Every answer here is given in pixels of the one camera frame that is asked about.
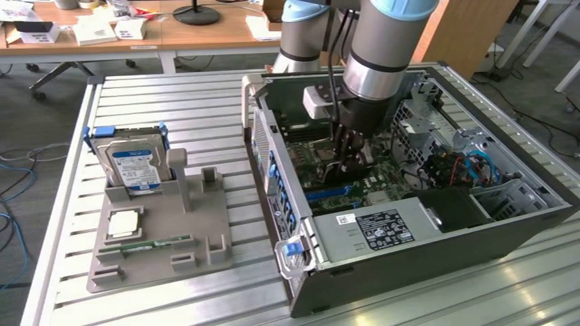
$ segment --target office chair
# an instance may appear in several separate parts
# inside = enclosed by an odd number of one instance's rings
[[[134,61],[129,60],[129,59],[125,60],[125,65],[129,68],[134,68],[137,66]],[[54,77],[58,76],[63,71],[66,71],[67,68],[77,68],[79,71],[82,71],[82,73],[86,76],[94,76],[94,74],[90,72],[90,70],[86,68],[86,66],[81,62],[78,62],[78,61],[61,62],[58,64],[58,66],[55,66],[55,68],[53,70],[50,70],[50,72],[47,74],[45,74],[42,76],[42,78],[38,79],[37,82],[30,87],[27,87],[27,89],[30,91],[30,96],[33,99],[35,99],[37,101],[43,101],[46,99],[46,94],[42,92],[38,92],[37,89],[45,83],[47,83],[50,80],[53,80]],[[33,73],[39,70],[37,65],[29,64],[29,63],[26,63],[26,69],[29,71],[31,71]]]

